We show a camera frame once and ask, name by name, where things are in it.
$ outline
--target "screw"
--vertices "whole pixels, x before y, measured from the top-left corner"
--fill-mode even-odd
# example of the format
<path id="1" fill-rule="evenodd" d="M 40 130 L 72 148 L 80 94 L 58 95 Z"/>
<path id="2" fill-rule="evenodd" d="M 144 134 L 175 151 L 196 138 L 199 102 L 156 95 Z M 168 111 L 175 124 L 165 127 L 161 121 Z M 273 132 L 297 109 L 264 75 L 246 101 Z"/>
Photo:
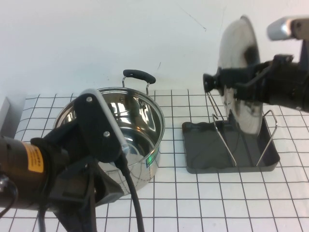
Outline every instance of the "screw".
<path id="1" fill-rule="evenodd" d="M 300 28 L 301 28 L 301 23 L 300 23 L 300 22 L 296 23 L 296 27 L 297 27 L 298 29 L 300 29 Z"/>
<path id="2" fill-rule="evenodd" d="M 293 56 L 287 56 L 287 57 L 285 58 L 285 60 L 286 60 L 286 62 L 292 62 Z"/>
<path id="3" fill-rule="evenodd" d="M 106 131 L 106 132 L 103 133 L 103 136 L 104 136 L 105 138 L 109 138 L 110 135 L 111 135 L 111 134 L 110 134 L 109 131 Z"/>

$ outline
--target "drip tray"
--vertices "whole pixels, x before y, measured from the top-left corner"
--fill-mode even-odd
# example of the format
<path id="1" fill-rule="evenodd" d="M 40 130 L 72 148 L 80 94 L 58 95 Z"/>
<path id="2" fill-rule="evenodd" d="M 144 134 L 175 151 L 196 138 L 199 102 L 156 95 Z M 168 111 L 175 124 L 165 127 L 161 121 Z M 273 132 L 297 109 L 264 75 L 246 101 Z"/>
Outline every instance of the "drip tray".
<path id="1" fill-rule="evenodd" d="M 270 134 L 265 119 L 258 136 L 240 132 L 229 121 L 216 121 L 217 128 L 231 153 L 221 140 L 214 123 L 183 123 L 183 138 L 187 170 L 193 174 L 273 171 L 280 161 L 273 141 L 258 163 Z"/>

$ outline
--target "black grid line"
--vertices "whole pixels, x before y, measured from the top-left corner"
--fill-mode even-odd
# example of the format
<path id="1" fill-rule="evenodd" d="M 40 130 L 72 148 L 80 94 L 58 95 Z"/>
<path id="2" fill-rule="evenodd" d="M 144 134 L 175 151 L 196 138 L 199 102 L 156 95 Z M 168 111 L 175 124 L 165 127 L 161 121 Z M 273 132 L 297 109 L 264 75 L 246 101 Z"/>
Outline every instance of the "black grid line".
<path id="1" fill-rule="evenodd" d="M 284 153 L 293 153 L 293 152 L 295 152 L 295 151 L 281 151 L 281 152 L 279 152 L 280 154 L 284 154 Z M 302 153 L 309 153 L 309 152 L 307 152 L 307 151 L 299 151 L 298 153 L 300 153 L 300 154 L 302 154 Z"/>
<path id="2" fill-rule="evenodd" d="M 140 200 L 156 200 L 156 201 L 164 201 L 164 200 L 175 200 L 174 198 L 139 198 Z M 198 200 L 199 198 L 177 198 L 178 200 Z M 211 201 L 221 201 L 222 199 L 223 200 L 227 200 L 227 201 L 239 201 L 239 200 L 244 200 L 243 199 L 236 199 L 236 198 L 200 198 L 201 200 L 211 200 Z M 294 198 L 270 198 L 271 201 L 275 201 L 275 200 L 292 200 Z M 118 199 L 118 201 L 128 201 L 129 198 L 121 198 L 121 199 Z M 268 198 L 250 198 L 250 199 L 247 199 L 248 201 L 265 201 L 265 200 L 268 200 Z M 309 200 L 309 198 L 296 198 L 294 200 L 298 200 L 298 201 L 301 201 L 301 200 Z M 22 216 L 18 216 L 18 217 L 15 217 L 15 218 L 36 218 L 36 217 L 22 217 Z"/>
<path id="3" fill-rule="evenodd" d="M 273 218 L 274 218 L 274 223 L 275 223 L 276 231 L 278 232 L 277 223 L 276 223 L 276 220 L 275 220 L 275 217 L 274 217 L 274 211 L 273 211 L 272 205 L 271 205 L 271 203 L 270 203 L 270 198 L 269 198 L 269 195 L 268 195 L 268 190 L 267 190 L 267 187 L 266 187 L 266 183 L 265 183 L 265 180 L 264 180 L 264 176 L 263 176 L 263 172 L 262 172 L 262 171 L 261 171 L 261 176 L 262 176 L 262 179 L 263 179 L 263 183 L 264 183 L 266 195 L 267 195 L 267 198 L 268 198 L 268 203 L 269 203 L 269 206 L 270 206 L 271 214 L 272 214 L 272 216 L 273 216 Z"/>
<path id="4" fill-rule="evenodd" d="M 273 141 L 275 141 L 275 140 L 291 140 L 291 141 L 294 141 L 294 140 L 308 140 L 309 141 L 309 138 L 308 139 L 273 138 L 272 140 Z M 162 139 L 162 141 L 183 141 L 183 139 Z"/>
<path id="5" fill-rule="evenodd" d="M 288 187 L 288 190 L 289 190 L 289 193 L 290 193 L 290 196 L 291 196 L 291 200 L 292 200 L 292 203 L 293 203 L 293 207 L 294 207 L 294 210 L 295 210 L 295 212 L 296 212 L 296 218 L 298 219 L 298 223 L 299 223 L 299 225 L 300 225 L 300 228 L 301 228 L 301 231 L 303 232 L 304 230 L 303 230 L 303 227 L 302 227 L 302 225 L 301 225 L 301 223 L 300 223 L 300 220 L 299 220 L 299 216 L 298 216 L 298 212 L 297 212 L 297 210 L 296 210 L 296 207 L 295 207 L 295 203 L 294 203 L 294 199 L 293 199 L 293 197 L 292 197 L 292 194 L 291 194 L 291 190 L 290 190 L 290 186 L 289 186 L 289 182 L 287 182 L 287 180 L 286 180 L 286 176 L 285 176 L 285 173 L 284 173 L 284 171 L 283 171 L 283 167 L 282 167 L 282 165 L 281 165 L 281 169 L 282 169 L 282 172 L 283 172 L 283 176 L 284 176 L 284 179 L 285 179 L 285 183 L 286 183 L 286 185 L 287 185 L 287 187 Z"/>
<path id="6" fill-rule="evenodd" d="M 71 94 L 71 97 L 70 97 L 70 102 L 72 101 L 72 98 L 73 98 L 73 93 Z"/>
<path id="7" fill-rule="evenodd" d="M 207 95 L 206 94 L 205 94 L 205 101 L 206 101 L 206 106 L 207 106 L 207 114 L 209 116 L 208 103 L 207 103 L 208 101 L 207 101 Z M 220 175 L 219 175 L 219 173 L 217 173 L 217 175 L 218 175 L 218 182 L 219 182 L 219 187 L 220 187 L 220 194 L 221 194 L 221 198 L 222 198 L 222 206 L 223 206 L 223 212 L 224 212 L 224 217 L 225 217 L 226 232 L 228 232 L 225 205 L 224 205 L 224 201 L 223 201 L 222 186 L 221 186 L 221 182 L 220 182 Z"/>
<path id="8" fill-rule="evenodd" d="M 58 221 L 56 232 L 58 232 L 60 221 Z"/>
<path id="9" fill-rule="evenodd" d="M 110 204 L 107 204 L 107 209 L 106 209 L 106 221 L 105 221 L 105 228 L 104 228 L 104 232 L 106 232 L 106 227 L 107 227 L 107 221 L 108 221 L 108 208 L 110 207 Z"/>
<path id="10" fill-rule="evenodd" d="M 35 219 L 35 217 L 15 217 L 16 219 Z M 130 218 L 130 217 L 108 217 L 108 218 Z M 143 218 L 153 218 L 153 216 L 143 216 Z M 176 218 L 176 217 L 163 217 L 163 216 L 156 216 L 155 218 Z M 201 218 L 200 216 L 198 217 L 195 217 L 195 216 L 192 216 L 192 217 L 178 217 L 178 218 Z M 202 217 L 202 218 L 227 218 L 227 219 L 237 219 L 237 218 L 245 218 L 245 219 L 249 219 L 248 217 Z M 251 218 L 260 218 L 260 219 L 263 219 L 263 218 L 309 218 L 308 217 L 303 217 L 303 216 L 291 216 L 291 217 L 251 217 Z M 56 219 L 55 217 L 45 217 L 45 219 Z"/>
<path id="11" fill-rule="evenodd" d="M 42 135 L 41 135 L 41 137 L 43 137 L 43 134 L 44 134 L 44 131 L 45 131 L 45 128 L 46 128 L 46 125 L 47 125 L 47 122 L 48 122 L 48 119 L 49 119 L 50 113 L 51 113 L 51 111 L 52 111 L 52 108 L 53 108 L 53 105 L 54 105 L 55 99 L 56 99 L 56 95 L 55 95 L 55 97 L 54 97 L 54 99 L 53 99 L 52 107 L 51 107 L 51 108 L 50 108 L 50 110 L 49 110 L 48 117 L 47 117 L 47 120 L 46 120 L 46 122 L 45 122 L 45 126 L 44 126 L 44 129 L 43 129 L 43 131 L 42 131 Z"/>
<path id="12" fill-rule="evenodd" d="M 189 104 L 190 122 L 192 122 L 189 90 L 188 90 L 188 104 Z M 200 212 L 200 215 L 201 215 L 202 232 L 204 232 L 203 219 L 202 219 L 201 197 L 200 197 L 200 194 L 199 194 L 198 179 L 197 179 L 197 194 L 198 194 L 199 212 Z"/>
<path id="13" fill-rule="evenodd" d="M 34 225 L 33 225 L 33 228 L 32 228 L 32 232 L 34 232 L 35 225 L 37 224 L 37 221 L 38 221 L 38 217 L 39 217 L 39 212 L 37 213 L 37 217 L 35 218 Z"/>
<path id="14" fill-rule="evenodd" d="M 36 101 L 35 101 L 34 107 L 35 107 L 35 105 L 36 105 L 36 104 L 37 104 L 37 102 L 38 102 L 39 96 L 36 98 Z M 26 132 L 26 130 L 25 130 L 25 131 L 24 131 L 24 133 L 23 133 L 23 136 L 22 136 L 22 138 L 21 138 L 21 141 L 23 141 L 23 139 L 24 139 L 25 132 Z M 9 232 L 11 231 L 12 225 L 13 225 L 13 223 L 14 223 L 14 219 L 15 219 L 15 215 L 16 215 L 16 213 L 17 213 L 17 210 L 15 210 L 15 214 L 14 214 L 13 220 L 12 220 L 12 222 L 11 222 L 11 226 L 10 226 Z"/>
<path id="15" fill-rule="evenodd" d="M 305 119 L 304 119 L 304 116 L 306 116 L 306 115 L 303 115 L 303 114 L 300 114 L 301 115 L 301 118 L 303 119 L 303 121 L 304 121 L 304 123 L 305 123 L 305 127 L 307 128 L 307 130 L 308 130 L 308 132 L 309 132 L 309 125 L 307 125 L 307 123 L 306 123 L 306 121 L 305 121 Z"/>
<path id="16" fill-rule="evenodd" d="M 173 95 L 172 90 L 170 91 L 170 97 L 171 97 L 171 112 L 172 112 L 172 124 L 174 127 L 174 118 L 173 118 Z M 174 165 L 176 166 L 176 155 L 175 155 L 175 142 L 173 142 L 173 149 L 174 149 Z M 176 168 L 174 168 L 174 174 L 175 174 L 175 181 L 177 180 L 176 177 Z M 175 182 L 175 197 L 176 197 L 176 215 L 177 215 L 177 232 L 179 232 L 179 221 L 178 221 L 178 198 L 177 198 L 177 183 Z"/>
<path id="17" fill-rule="evenodd" d="M 196 183 L 196 181 L 191 181 L 191 182 L 188 182 L 188 181 L 179 181 L 179 182 L 176 182 L 176 181 L 157 181 L 157 183 L 166 183 L 166 184 L 175 184 L 175 183 L 182 183 L 182 184 L 194 184 Z M 218 183 L 218 182 L 211 182 L 211 181 L 199 181 L 199 183 L 203 183 L 203 184 L 211 184 L 211 183 Z M 241 182 L 220 182 L 221 184 L 240 184 Z M 262 184 L 263 182 L 243 182 L 244 184 Z M 265 182 L 266 184 L 282 184 L 282 183 L 285 183 L 285 181 L 281 181 L 281 182 Z M 308 183 L 307 181 L 289 181 L 288 183 Z"/>
<path id="18" fill-rule="evenodd" d="M 250 210 L 249 210 L 249 207 L 248 207 L 248 202 L 247 202 L 247 198 L 246 198 L 245 188 L 244 188 L 244 186 L 243 186 L 243 181 L 242 181 L 242 178 L 241 178 L 240 171 L 239 171 L 239 177 L 240 177 L 241 187 L 242 187 L 243 195 L 244 195 L 245 202 L 246 202 L 246 206 L 247 206 L 247 211 L 248 211 L 248 216 L 249 216 L 249 221 L 250 221 L 251 230 L 252 230 L 252 232 L 253 232 L 253 227 L 252 227 L 252 222 L 251 222 L 251 216 L 250 216 Z"/>
<path id="19" fill-rule="evenodd" d="M 30 108 L 27 108 L 27 109 L 24 109 L 23 111 L 26 111 L 26 110 L 30 110 L 30 109 L 50 109 L 51 107 L 30 107 Z M 62 109 L 63 107 L 53 107 L 54 109 Z"/>
<path id="20" fill-rule="evenodd" d="M 297 126 L 277 126 L 277 128 L 304 128 L 304 127 L 306 127 L 306 126 L 302 126 L 302 127 L 301 126 L 299 126 L 299 127 L 297 127 Z"/>
<path id="21" fill-rule="evenodd" d="M 22 121 L 28 120 L 28 119 L 30 119 L 30 118 L 24 118 L 24 119 L 20 120 L 19 123 L 22 122 Z"/>
<path id="22" fill-rule="evenodd" d="M 32 100 L 32 99 L 36 99 L 38 97 L 34 97 L 34 98 L 26 98 L 26 100 Z"/>
<path id="23" fill-rule="evenodd" d="M 155 232 L 155 175 L 154 175 L 154 202 L 153 202 L 153 232 Z"/>
<path id="24" fill-rule="evenodd" d="M 46 119 L 46 121 L 47 120 L 49 120 L 49 119 L 55 119 L 55 118 L 52 118 L 52 117 L 50 117 L 50 118 L 42 118 L 42 117 L 36 117 L 36 118 L 34 118 L 34 119 Z M 23 129 L 23 130 L 19 130 L 19 131 L 17 131 L 16 132 L 16 134 L 17 133 L 19 133 L 19 132 L 22 132 L 22 131 L 41 131 L 42 129 Z"/>
<path id="25" fill-rule="evenodd" d="M 204 96 L 205 94 L 190 94 L 190 96 Z M 157 97 L 169 97 L 170 95 L 157 95 Z M 179 94 L 173 94 L 173 96 L 178 97 L 178 96 L 186 96 L 186 95 L 179 95 Z"/>
<path id="26" fill-rule="evenodd" d="M 160 108 L 171 108 L 171 106 L 160 106 Z M 178 117 L 189 117 L 189 116 L 173 116 L 173 117 L 178 118 Z M 201 115 L 199 115 L 199 116 L 192 116 L 192 117 L 211 117 L 211 116 L 208 116 L 208 115 L 201 116 Z"/>

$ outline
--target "yellow warning label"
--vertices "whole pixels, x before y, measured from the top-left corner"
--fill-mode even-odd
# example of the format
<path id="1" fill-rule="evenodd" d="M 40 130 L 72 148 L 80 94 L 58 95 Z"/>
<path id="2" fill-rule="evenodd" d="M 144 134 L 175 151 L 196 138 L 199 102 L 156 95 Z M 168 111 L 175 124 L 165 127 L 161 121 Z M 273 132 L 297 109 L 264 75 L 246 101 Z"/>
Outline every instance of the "yellow warning label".
<path id="1" fill-rule="evenodd" d="M 37 146 L 23 143 L 28 155 L 28 170 L 36 173 L 44 171 L 42 153 Z"/>

